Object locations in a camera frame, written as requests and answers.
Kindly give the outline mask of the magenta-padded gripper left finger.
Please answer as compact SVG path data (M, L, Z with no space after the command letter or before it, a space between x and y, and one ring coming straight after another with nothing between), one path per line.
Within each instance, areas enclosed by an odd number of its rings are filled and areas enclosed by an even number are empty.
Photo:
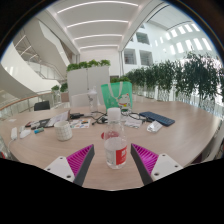
M68 157L59 156L45 171L82 186L94 154L94 145L91 144Z

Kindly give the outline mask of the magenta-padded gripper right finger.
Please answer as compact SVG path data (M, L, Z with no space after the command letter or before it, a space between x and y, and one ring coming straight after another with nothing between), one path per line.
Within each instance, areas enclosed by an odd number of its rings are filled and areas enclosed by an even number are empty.
M182 166L166 153L156 154L132 143L131 155L144 185L148 185L182 169Z

